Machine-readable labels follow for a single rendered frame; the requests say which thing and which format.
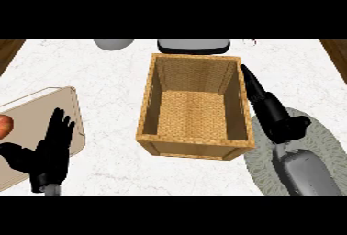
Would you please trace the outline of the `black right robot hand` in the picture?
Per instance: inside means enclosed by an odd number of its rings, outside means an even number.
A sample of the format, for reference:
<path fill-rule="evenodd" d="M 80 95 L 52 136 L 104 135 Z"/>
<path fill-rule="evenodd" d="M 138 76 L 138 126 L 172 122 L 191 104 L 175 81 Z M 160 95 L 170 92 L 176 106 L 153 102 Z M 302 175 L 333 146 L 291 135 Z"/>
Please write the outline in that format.
<path fill-rule="evenodd" d="M 274 93 L 268 92 L 246 65 L 241 66 L 247 97 L 256 111 L 256 117 L 265 134 L 275 144 L 299 140 L 306 136 L 311 119 L 293 117 Z"/>

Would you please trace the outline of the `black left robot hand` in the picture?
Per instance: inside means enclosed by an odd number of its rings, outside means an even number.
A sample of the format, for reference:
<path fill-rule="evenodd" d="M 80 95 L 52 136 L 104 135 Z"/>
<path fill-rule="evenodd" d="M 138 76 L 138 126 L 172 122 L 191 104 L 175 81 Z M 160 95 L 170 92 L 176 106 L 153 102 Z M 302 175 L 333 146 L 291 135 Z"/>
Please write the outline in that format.
<path fill-rule="evenodd" d="M 36 150 L 5 142 L 0 144 L 0 155 L 9 167 L 30 175 L 32 192 L 45 193 L 49 184 L 64 182 L 70 166 L 70 148 L 74 135 L 74 122 L 65 111 L 57 108 L 49 120 L 45 139 Z"/>

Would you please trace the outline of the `wicker basket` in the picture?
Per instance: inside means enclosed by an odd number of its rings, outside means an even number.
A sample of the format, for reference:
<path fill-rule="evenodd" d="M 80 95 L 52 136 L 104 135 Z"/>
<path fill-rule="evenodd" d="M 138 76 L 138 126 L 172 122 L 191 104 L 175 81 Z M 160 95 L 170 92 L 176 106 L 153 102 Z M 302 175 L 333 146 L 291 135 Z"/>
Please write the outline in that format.
<path fill-rule="evenodd" d="M 241 58 L 153 55 L 136 141 L 156 156 L 229 161 L 256 147 Z"/>

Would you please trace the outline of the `beige cutting board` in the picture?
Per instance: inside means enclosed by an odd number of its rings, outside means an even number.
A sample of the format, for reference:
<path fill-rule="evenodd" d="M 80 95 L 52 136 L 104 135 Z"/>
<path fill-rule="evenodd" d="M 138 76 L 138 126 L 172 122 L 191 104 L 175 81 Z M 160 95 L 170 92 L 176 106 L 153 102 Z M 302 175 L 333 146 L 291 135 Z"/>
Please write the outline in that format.
<path fill-rule="evenodd" d="M 40 141 L 45 139 L 57 108 L 64 110 L 64 116 L 70 116 L 74 122 L 71 144 L 63 152 L 63 156 L 73 157 L 77 155 L 86 145 L 86 134 L 77 91 L 71 86 L 48 87 L 0 106 L 0 115 L 14 119 L 14 130 L 0 140 L 0 144 L 11 142 L 30 150 L 36 150 Z"/>

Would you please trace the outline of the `red apple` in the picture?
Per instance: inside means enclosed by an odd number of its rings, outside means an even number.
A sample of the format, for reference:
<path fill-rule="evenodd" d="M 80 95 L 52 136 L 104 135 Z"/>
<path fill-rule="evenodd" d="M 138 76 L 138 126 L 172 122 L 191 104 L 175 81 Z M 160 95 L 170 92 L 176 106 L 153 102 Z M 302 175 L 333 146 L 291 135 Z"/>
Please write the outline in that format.
<path fill-rule="evenodd" d="M 14 119 L 11 116 L 0 115 L 0 140 L 14 130 Z"/>

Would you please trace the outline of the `dark grey appliance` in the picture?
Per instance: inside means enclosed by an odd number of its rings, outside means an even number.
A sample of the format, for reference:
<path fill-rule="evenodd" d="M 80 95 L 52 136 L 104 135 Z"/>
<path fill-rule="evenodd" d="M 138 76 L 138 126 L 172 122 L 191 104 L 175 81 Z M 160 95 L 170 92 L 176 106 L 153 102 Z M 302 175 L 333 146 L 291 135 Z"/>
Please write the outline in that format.
<path fill-rule="evenodd" d="M 223 54 L 231 47 L 229 39 L 160 39 L 159 50 L 169 54 Z"/>

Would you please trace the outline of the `grey round bowl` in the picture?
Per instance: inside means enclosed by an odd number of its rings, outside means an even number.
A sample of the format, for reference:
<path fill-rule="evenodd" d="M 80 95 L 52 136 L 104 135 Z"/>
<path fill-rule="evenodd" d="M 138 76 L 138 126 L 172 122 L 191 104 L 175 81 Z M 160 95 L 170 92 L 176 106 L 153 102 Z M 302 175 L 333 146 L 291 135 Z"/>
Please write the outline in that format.
<path fill-rule="evenodd" d="M 133 43 L 133 39 L 97 39 L 95 44 L 102 50 L 122 50 Z"/>

